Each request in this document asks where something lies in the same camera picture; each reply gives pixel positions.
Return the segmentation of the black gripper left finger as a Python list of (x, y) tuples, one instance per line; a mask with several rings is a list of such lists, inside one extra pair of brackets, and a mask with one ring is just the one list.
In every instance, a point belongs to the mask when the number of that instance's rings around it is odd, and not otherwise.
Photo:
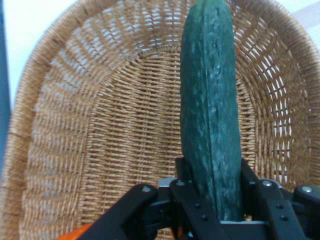
[(225, 231), (210, 204), (192, 183), (191, 167), (176, 158), (176, 178), (164, 178), (158, 187), (132, 187), (88, 230), (88, 240), (154, 240), (170, 228), (176, 240), (223, 240)]

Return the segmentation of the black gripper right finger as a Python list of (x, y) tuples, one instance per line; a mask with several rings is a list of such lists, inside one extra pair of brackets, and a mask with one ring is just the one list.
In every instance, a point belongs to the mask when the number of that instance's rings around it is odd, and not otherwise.
[(318, 240), (320, 238), (320, 188), (302, 184), (293, 192), (269, 178), (258, 178), (241, 161), (244, 212), (267, 227), (270, 240)]

